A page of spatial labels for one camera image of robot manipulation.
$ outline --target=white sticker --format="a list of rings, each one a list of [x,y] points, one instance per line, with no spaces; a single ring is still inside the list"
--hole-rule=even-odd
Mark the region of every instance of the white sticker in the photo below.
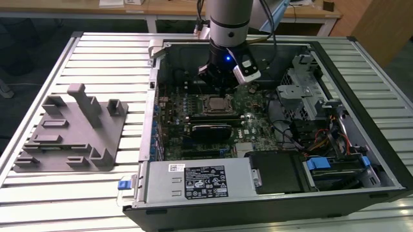
[[[185,164],[184,163],[169,164],[168,165],[168,172],[183,172],[184,168],[185,168]]]
[[[226,188],[216,188],[215,192],[226,192]]]
[[[143,14],[144,11],[127,11],[127,13]]]

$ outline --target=circuit board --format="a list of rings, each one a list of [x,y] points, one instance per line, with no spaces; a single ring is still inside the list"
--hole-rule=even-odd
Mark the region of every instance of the circuit board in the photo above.
[[[255,151],[276,150],[278,144],[266,115],[264,90],[250,92],[250,87],[239,86],[232,94],[226,95],[231,112],[243,119],[240,125],[231,128],[231,136],[218,143],[195,142],[189,136],[194,125],[187,117],[204,114],[207,95],[188,94],[185,88],[175,88],[160,98],[161,131],[164,160],[212,159],[208,155],[187,157],[183,154],[215,152],[218,158],[235,158],[236,143],[251,143]]]

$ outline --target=table leg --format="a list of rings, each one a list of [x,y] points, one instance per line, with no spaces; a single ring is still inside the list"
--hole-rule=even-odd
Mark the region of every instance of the table leg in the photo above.
[[[335,22],[337,22],[337,18],[326,19],[323,25],[319,28],[316,36],[329,36]]]
[[[148,32],[149,33],[157,33],[156,16],[155,15],[147,15],[145,20],[147,20],[147,25],[148,25]]]

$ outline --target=barcode sticker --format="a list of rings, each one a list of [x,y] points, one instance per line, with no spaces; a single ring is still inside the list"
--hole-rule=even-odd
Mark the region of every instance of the barcode sticker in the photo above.
[[[168,165],[168,171],[169,172],[183,172],[184,168],[185,168],[185,164],[184,163],[169,164]]]

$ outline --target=motherboard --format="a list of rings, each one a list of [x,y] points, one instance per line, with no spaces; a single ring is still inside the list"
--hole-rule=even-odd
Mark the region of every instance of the motherboard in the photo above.
[[[164,160],[243,157],[247,151],[276,150],[267,119],[267,91],[239,86],[219,97],[187,82],[167,87],[159,98]]]

